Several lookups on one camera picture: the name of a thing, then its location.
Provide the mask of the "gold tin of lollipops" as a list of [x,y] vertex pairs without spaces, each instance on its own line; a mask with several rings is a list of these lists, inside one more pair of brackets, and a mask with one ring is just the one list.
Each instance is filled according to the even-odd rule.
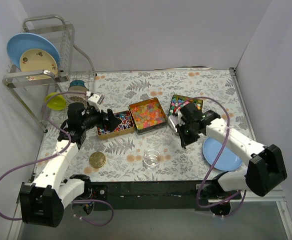
[[122,111],[114,114],[116,118],[121,120],[121,123],[116,127],[114,131],[108,131],[97,128],[98,137],[101,140],[106,140],[134,132],[134,123],[130,111]]

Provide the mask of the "tin of star candies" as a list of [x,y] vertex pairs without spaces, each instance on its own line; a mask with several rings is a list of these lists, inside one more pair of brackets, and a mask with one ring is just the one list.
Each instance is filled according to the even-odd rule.
[[199,99],[199,98],[191,99],[190,97],[187,97],[187,96],[174,94],[171,98],[171,102],[170,102],[170,106],[168,110],[168,117],[189,103],[194,103],[199,110],[202,110],[203,108],[202,99]]

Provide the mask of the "tin of gummy candies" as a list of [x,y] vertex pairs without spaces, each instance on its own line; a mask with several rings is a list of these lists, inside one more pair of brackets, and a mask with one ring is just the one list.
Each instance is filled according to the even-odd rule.
[[130,104],[128,109],[139,135],[167,125],[166,114],[156,97]]

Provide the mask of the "clear glass bowl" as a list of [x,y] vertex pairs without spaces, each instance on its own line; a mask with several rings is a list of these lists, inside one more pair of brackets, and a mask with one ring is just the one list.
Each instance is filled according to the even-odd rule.
[[143,165],[147,169],[155,169],[159,166],[161,161],[160,153],[155,149],[148,149],[143,156]]

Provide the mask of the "silver metal scoop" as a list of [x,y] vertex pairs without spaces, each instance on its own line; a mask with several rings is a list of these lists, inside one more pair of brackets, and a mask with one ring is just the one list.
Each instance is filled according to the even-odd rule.
[[170,127],[170,129],[172,130],[172,132],[175,134],[175,135],[179,135],[178,133],[178,130],[177,130],[177,125],[183,125],[184,124],[184,121],[182,119],[179,119],[178,116],[176,115],[170,115],[168,116],[168,126]]

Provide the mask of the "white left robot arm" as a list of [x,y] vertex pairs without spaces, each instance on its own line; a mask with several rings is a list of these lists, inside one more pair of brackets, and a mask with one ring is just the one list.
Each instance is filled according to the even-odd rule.
[[86,131],[94,127],[113,131],[121,123],[111,109],[107,112],[95,106],[75,102],[69,105],[59,132],[55,153],[47,161],[42,173],[19,192],[22,221],[27,224],[57,227],[69,204],[88,205],[92,210],[94,199],[90,178],[75,174],[62,184],[66,170],[79,152],[86,138]]

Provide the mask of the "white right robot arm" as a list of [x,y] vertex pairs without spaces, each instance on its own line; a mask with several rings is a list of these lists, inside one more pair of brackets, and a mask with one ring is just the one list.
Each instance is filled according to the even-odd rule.
[[247,166],[239,172],[221,173],[213,179],[212,194],[218,198],[225,198],[230,191],[252,191],[263,197],[287,179],[281,149],[272,144],[265,146],[227,123],[212,110],[202,112],[190,103],[177,111],[178,124],[176,126],[181,139],[181,146],[197,141],[200,134],[206,135],[237,155]]

